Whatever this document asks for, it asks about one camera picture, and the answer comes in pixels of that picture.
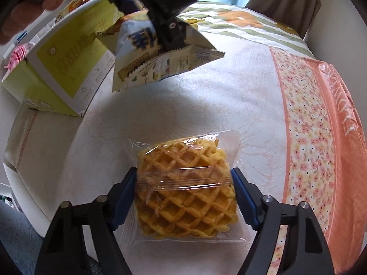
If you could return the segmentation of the person left hand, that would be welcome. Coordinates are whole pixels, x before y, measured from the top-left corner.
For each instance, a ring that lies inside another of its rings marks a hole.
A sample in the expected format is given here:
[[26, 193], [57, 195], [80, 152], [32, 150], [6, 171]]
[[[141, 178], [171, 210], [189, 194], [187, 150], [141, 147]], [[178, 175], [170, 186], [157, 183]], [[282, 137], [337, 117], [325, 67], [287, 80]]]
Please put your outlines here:
[[64, 0], [44, 0], [42, 4], [28, 2], [18, 4], [1, 27], [1, 45], [8, 43], [14, 35], [33, 23], [44, 11], [56, 10]]

